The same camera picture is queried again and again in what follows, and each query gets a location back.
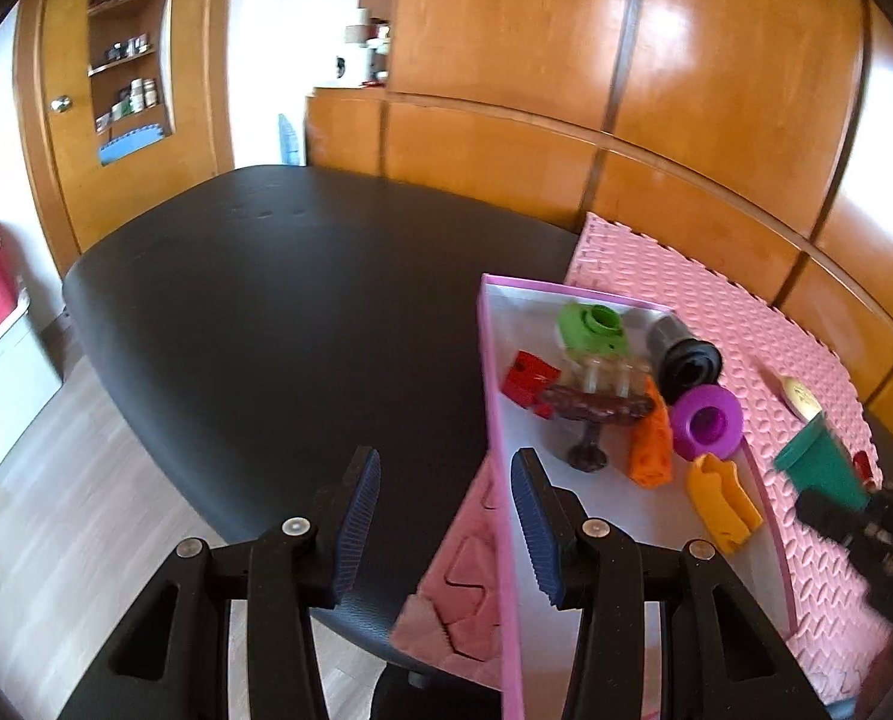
orange toy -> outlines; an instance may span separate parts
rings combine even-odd
[[[657,408],[633,428],[630,447],[629,476],[647,490],[673,481],[673,431],[666,413],[666,403],[653,379],[646,377],[646,394]]]

white box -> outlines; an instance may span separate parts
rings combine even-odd
[[[0,323],[0,464],[62,384],[32,328],[30,298]]]

green cup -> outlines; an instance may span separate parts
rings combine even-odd
[[[795,435],[773,461],[797,488],[819,490],[827,498],[859,512],[867,504],[867,493],[853,472],[840,442],[829,432],[827,420],[818,413]]]
[[[595,304],[568,303],[557,317],[560,336],[574,359],[588,354],[610,357],[629,354],[621,315]]]

bottle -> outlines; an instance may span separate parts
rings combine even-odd
[[[139,113],[144,107],[143,79],[133,79],[130,83],[130,109],[133,113]]]
[[[146,101],[147,108],[152,108],[157,104],[157,84],[154,79],[145,79],[143,81],[143,98]]]

wooden floor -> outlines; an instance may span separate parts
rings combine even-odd
[[[88,360],[75,347],[61,357],[66,383],[0,466],[0,686],[25,720],[56,718],[176,543],[222,543],[140,446]],[[250,716],[245,607],[234,608],[230,636],[232,718]],[[313,627],[330,717],[367,718],[383,662]]]

